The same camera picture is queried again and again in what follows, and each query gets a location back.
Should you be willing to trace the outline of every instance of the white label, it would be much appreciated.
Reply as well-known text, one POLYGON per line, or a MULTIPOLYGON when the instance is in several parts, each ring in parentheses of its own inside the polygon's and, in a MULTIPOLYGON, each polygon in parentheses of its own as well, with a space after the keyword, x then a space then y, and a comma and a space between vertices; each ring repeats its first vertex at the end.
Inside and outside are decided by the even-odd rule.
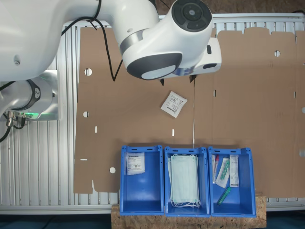
POLYGON ((171 92, 161 109, 176 118, 186 102, 187 99, 182 98, 175 92, 171 92))
POLYGON ((144 153, 127 153, 127 175, 140 174, 145 171, 144 153))
POLYGON ((230 187, 239 187, 238 155, 230 155, 230 187))

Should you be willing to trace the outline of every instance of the cable connector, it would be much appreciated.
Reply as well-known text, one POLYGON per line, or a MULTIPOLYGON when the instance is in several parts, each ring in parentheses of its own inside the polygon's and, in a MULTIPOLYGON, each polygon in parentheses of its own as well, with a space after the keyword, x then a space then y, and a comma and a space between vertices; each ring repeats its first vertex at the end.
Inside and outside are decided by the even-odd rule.
POLYGON ((6 126, 7 127, 13 127, 15 121, 15 114, 12 111, 8 111, 7 120, 6 120, 6 126))

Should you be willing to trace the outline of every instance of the black cable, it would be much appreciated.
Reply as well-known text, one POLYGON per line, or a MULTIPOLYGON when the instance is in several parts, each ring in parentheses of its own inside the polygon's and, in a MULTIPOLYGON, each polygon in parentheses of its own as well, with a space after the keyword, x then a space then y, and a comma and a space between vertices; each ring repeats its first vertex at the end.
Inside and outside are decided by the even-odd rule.
POLYGON ((0 143, 1 142, 3 142, 4 141, 4 139, 9 135, 9 133, 10 133, 10 129, 11 129, 11 127, 10 126, 8 126, 8 128, 7 128, 7 130, 6 130, 6 132, 5 132, 5 134, 3 135, 3 137, 2 138, 0 138, 0 143))
POLYGON ((96 18, 93 18, 93 17, 81 17, 81 18, 78 18, 76 19, 74 22, 72 22, 70 25, 67 26, 66 29, 64 29, 62 32, 61 32, 61 35, 64 35, 74 24, 78 23, 79 21, 82 21, 82 20, 93 20, 93 21, 96 21, 102 28, 103 30, 103 34, 104 34, 104 40, 105 40, 105 45, 106 45, 106 52, 107 52, 107 56, 108 56, 108 62, 109 62, 109 68, 110 68, 110 73, 111 73, 111 77, 112 77, 112 80, 115 81, 116 80, 116 77, 119 73, 119 70, 120 70, 120 67, 123 63, 123 60, 121 60, 121 63, 116 71, 116 74, 115 76, 113 76, 113 71, 112 71, 112 65, 111 65, 111 59, 110 59, 110 54, 109 54, 109 49, 108 49, 108 43, 107 43, 107 36, 106 36, 106 31, 104 29, 104 26, 102 25, 102 23, 97 20, 96 18))
POLYGON ((160 2, 162 2, 165 6, 167 6, 167 8, 170 9, 170 7, 164 1, 160 0, 160 2))
POLYGON ((305 11, 304 10, 296 10, 296 11, 293 11, 293 13, 303 13, 305 15, 305 11))
MULTIPOLYGON (((97 11, 96 11, 96 14, 94 15, 93 18, 97 18, 97 16, 100 14, 100 10, 101 10, 101 5, 102 5, 102 0, 99 0, 99 5, 97 7, 97 11)), ((95 28, 94 24, 92 23, 93 20, 87 20, 87 22, 90 22, 90 24, 94 27, 94 29, 97 31, 97 29, 95 28)))
POLYGON ((24 127, 24 124, 25 124, 25 118, 21 118, 21 127, 17 127, 14 125, 14 128, 17 129, 17 130, 21 130, 23 127, 24 127))
POLYGON ((12 85, 13 83, 15 83, 15 81, 11 81, 5 85, 3 85, 2 87, 0 87, 0 91, 2 91, 3 89, 7 88, 8 86, 12 85))

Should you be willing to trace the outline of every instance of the white packet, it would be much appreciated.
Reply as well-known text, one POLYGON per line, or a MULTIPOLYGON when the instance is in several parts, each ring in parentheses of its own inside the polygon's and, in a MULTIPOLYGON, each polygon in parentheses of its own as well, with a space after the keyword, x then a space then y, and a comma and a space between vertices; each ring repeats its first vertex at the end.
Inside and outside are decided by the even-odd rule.
POLYGON ((163 103, 161 109, 176 118, 186 102, 187 99, 182 98, 175 92, 171 92, 163 103))
POLYGON ((213 184, 215 184, 214 169, 215 169, 215 155, 212 154, 212 181, 213 181, 213 184))
POLYGON ((127 175, 145 172, 145 153, 126 153, 127 175))
POLYGON ((230 187, 239 187, 238 155, 230 155, 230 187))
POLYGON ((230 167, 228 168, 227 173, 225 174, 224 179, 221 179, 221 176, 222 176, 222 173, 224 171, 225 164, 229 160, 230 159, 228 159, 226 157, 223 158, 223 162, 221 164, 221 167, 220 167, 220 170, 219 170, 219 173, 218 173, 218 177, 216 179, 216 184, 219 185, 220 187, 223 187, 223 188, 225 188, 227 186, 228 179, 229 179, 229 176, 230 176, 230 167))

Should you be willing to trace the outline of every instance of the hole in cardboard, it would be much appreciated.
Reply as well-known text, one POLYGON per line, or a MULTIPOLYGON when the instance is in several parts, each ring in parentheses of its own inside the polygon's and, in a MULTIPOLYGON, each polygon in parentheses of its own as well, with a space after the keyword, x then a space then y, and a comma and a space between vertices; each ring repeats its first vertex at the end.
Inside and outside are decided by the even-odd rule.
POLYGON ((88 111, 85 111, 85 112, 83 113, 83 115, 84 115, 85 118, 88 118, 88 117, 89 117, 89 112, 88 112, 88 111))
POLYGON ((92 75, 92 69, 91 68, 86 68, 85 69, 85 75, 86 76, 91 76, 92 75))
POLYGON ((281 52, 278 51, 278 50, 276 50, 275 53, 274 53, 274 55, 275 55, 276 57, 279 57, 279 56, 281 55, 281 52))
POLYGON ((300 150, 300 156, 305 156, 305 149, 300 150))
POLYGON ((110 169, 109 169, 109 171, 110 171, 110 173, 115 173, 115 168, 114 167, 111 167, 110 169))

